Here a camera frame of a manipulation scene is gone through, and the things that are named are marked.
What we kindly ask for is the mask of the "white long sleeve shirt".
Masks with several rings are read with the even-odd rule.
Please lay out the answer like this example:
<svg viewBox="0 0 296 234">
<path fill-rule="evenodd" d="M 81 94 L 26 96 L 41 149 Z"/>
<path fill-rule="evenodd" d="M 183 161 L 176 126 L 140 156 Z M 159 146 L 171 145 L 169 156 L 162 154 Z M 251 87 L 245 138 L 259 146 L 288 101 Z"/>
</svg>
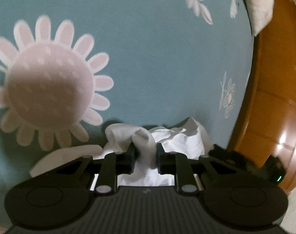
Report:
<svg viewBox="0 0 296 234">
<path fill-rule="evenodd" d="M 165 152 L 177 152 L 196 160 L 207 154 L 213 144 L 205 128 L 193 118 L 188 118 L 181 127 L 155 127 L 149 130 L 130 124 L 112 124 L 105 130 L 108 139 L 105 147 L 84 145 L 61 148 L 40 159 L 30 170 L 30 176 L 36 177 L 53 170 L 78 157 L 91 155 L 95 160 L 103 159 L 109 153 L 126 152 L 134 144 L 139 152 L 131 175 L 120 174 L 119 186 L 173 186 L 174 177 L 160 175 L 156 167 L 156 144 L 161 143 Z"/>
</svg>

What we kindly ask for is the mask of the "wooden headboard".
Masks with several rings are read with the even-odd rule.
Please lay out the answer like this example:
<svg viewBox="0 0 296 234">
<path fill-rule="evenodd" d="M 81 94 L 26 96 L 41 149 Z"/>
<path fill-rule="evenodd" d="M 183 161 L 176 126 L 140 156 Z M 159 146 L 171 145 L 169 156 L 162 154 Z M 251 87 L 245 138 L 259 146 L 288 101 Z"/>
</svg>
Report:
<svg viewBox="0 0 296 234">
<path fill-rule="evenodd" d="M 280 158 L 285 192 L 296 187 L 296 1 L 274 0 L 271 22 L 254 41 L 252 69 L 229 150 L 262 166 Z"/>
</svg>

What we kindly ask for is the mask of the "teal floral bed sheet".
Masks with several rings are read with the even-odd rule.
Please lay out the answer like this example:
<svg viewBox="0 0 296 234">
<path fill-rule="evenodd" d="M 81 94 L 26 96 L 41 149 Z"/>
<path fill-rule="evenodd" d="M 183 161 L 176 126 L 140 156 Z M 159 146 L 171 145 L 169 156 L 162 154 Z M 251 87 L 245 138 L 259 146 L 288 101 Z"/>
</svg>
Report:
<svg viewBox="0 0 296 234">
<path fill-rule="evenodd" d="M 194 118 L 226 147 L 253 42 L 244 0 L 0 0 L 0 227 L 38 160 L 111 124 Z"/>
</svg>

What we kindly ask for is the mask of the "pink floral folded quilt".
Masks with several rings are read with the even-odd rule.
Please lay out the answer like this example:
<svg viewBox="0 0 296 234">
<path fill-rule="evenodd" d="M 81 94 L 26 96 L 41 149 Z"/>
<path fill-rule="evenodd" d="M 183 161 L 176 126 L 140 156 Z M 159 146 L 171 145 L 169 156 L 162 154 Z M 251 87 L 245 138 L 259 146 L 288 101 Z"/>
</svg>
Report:
<svg viewBox="0 0 296 234">
<path fill-rule="evenodd" d="M 245 0 L 252 34 L 257 36 L 272 20 L 274 0 Z"/>
</svg>

